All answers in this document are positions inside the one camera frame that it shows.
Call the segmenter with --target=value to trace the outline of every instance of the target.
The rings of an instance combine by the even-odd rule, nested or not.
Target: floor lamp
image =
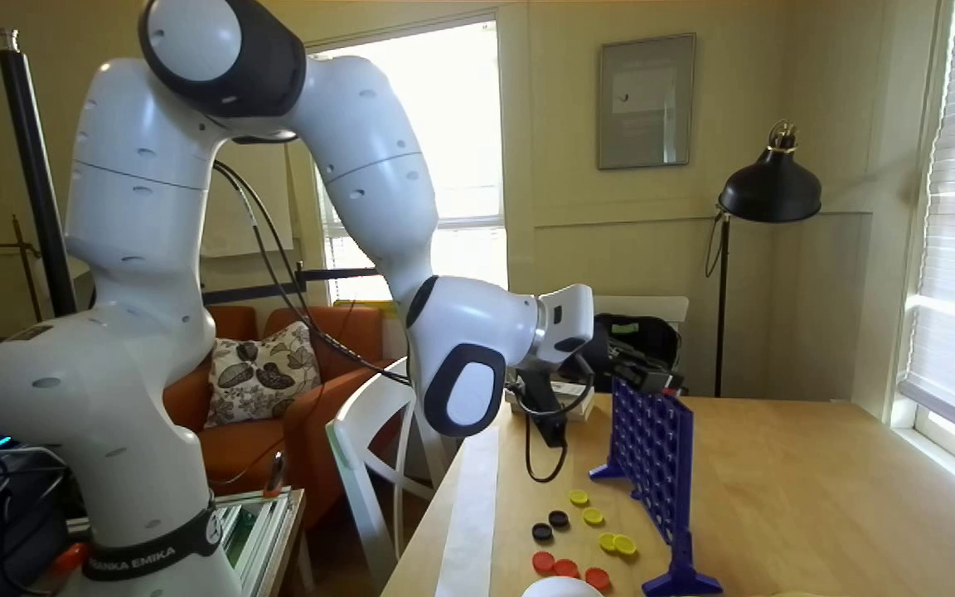
[[[723,391],[723,330],[731,294],[731,229],[734,215],[751,221],[804,221],[820,211],[820,179],[795,161],[795,129],[781,124],[763,157],[734,173],[719,192],[719,294],[717,294],[717,371],[714,395]]]

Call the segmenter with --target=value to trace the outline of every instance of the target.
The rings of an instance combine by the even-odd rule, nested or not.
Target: wall
[[[497,16],[511,287],[592,283],[597,292],[689,294],[688,377],[714,387],[717,276],[705,276],[723,179],[767,133],[799,125],[799,161],[825,186],[804,224],[734,224],[726,395],[857,398],[881,411],[904,285],[921,95],[940,0],[378,0],[269,5],[310,44]],[[89,68],[134,51],[136,0],[0,0],[41,77],[58,186]],[[697,33],[694,159],[673,170],[594,170],[600,44]],[[0,239],[22,186],[0,101]],[[320,264],[310,157],[258,159],[288,197],[300,257]],[[217,285],[261,283],[251,257],[204,264]]]

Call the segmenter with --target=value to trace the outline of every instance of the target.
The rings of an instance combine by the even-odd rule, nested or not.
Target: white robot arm
[[[563,361],[587,285],[511,294],[430,273],[434,190],[404,108],[364,61],[310,61],[254,0],[153,0],[145,61],[105,63],[84,104],[67,248],[96,305],[0,342],[0,432],[70,460],[94,524],[72,592],[239,592],[204,452],[163,387],[211,345],[198,239],[225,138],[301,138],[332,203],[408,314],[421,411],[481,432],[522,361]]]

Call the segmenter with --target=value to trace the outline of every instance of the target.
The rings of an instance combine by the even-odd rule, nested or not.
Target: connect four board
[[[694,469],[694,411],[657,391],[637,391],[613,377],[609,459],[592,479],[629,480],[634,500],[645,505],[671,548],[671,569],[645,584],[657,592],[723,592],[717,576],[694,566],[689,538],[689,469]]]

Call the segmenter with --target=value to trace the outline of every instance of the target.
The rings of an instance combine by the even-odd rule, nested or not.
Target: black lamp shade
[[[820,179],[794,157],[794,129],[776,129],[767,154],[734,173],[719,209],[753,221],[799,221],[820,211]]]

